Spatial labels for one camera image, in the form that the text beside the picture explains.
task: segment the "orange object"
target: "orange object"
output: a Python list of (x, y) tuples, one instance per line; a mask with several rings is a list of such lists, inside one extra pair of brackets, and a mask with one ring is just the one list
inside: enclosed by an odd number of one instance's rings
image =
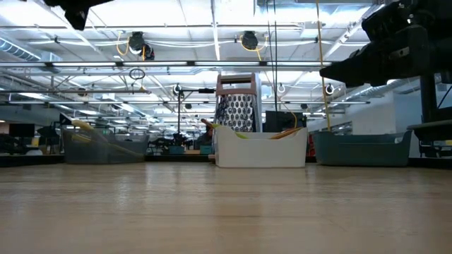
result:
[(276, 134), (276, 135), (274, 135), (273, 137), (271, 137), (270, 139), (277, 140), (277, 139), (285, 138), (285, 137), (287, 137), (288, 135), (293, 134), (293, 133), (296, 133), (297, 131), (299, 131), (299, 130), (301, 130), (301, 129), (303, 129), (303, 127), (296, 128), (296, 129), (290, 129), (290, 130), (284, 131), (284, 132), (282, 132), (282, 133)]

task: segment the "gray plastic bin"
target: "gray plastic bin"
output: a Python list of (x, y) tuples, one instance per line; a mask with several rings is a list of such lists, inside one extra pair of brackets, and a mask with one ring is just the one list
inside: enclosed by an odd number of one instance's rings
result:
[(315, 133), (317, 162), (328, 166), (406, 167), (410, 155), (411, 133), (411, 131), (388, 135)]
[[(91, 142), (83, 142), (84, 137)], [(63, 131), (64, 157), (69, 164), (118, 164), (144, 162), (148, 148), (147, 135), (141, 136), (139, 141), (120, 141), (115, 135), (104, 135), (105, 140), (97, 135), (79, 130)]]

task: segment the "black stand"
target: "black stand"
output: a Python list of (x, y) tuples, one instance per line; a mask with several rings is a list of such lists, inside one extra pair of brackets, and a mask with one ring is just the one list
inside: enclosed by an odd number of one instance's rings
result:
[(421, 155), (426, 157), (448, 157), (435, 141), (452, 140), (452, 107), (438, 108), (434, 74), (421, 76), (422, 124), (409, 126), (420, 141)]

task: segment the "computer monitor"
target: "computer monitor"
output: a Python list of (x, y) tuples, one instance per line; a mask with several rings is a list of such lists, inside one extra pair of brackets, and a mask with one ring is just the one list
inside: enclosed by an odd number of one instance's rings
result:
[(32, 123), (10, 123), (9, 135), (15, 138), (35, 137), (35, 125)]
[[(306, 127), (307, 118), (303, 113), (294, 113), (297, 117), (297, 128)], [(266, 111), (266, 124), (264, 132), (279, 133), (295, 127), (295, 118), (286, 111)]]

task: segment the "black ceiling fixture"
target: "black ceiling fixture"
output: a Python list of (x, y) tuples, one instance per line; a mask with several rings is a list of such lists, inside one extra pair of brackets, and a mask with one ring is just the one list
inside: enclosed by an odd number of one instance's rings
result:
[(132, 36), (129, 39), (129, 47), (131, 52), (143, 57), (146, 61), (152, 61), (155, 59), (154, 49), (146, 43), (143, 38), (143, 32), (132, 32)]
[(243, 47), (249, 50), (255, 50), (259, 41), (253, 31), (245, 31), (242, 38)]
[(76, 30), (83, 31), (88, 18), (90, 8), (99, 4), (104, 4), (113, 0), (44, 0), (45, 4), (51, 7), (60, 6), (65, 10), (64, 17)]

